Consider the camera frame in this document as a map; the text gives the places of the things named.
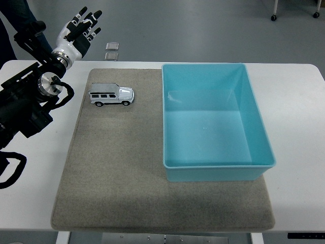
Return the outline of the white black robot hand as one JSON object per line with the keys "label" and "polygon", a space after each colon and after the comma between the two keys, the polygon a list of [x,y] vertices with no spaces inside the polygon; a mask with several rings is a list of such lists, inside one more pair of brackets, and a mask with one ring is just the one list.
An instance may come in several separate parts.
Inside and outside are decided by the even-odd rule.
{"label": "white black robot hand", "polygon": [[87,7],[82,8],[61,30],[57,40],[57,47],[53,54],[65,60],[68,66],[74,61],[81,60],[88,52],[91,42],[101,31],[96,27],[102,11],[86,13]]}

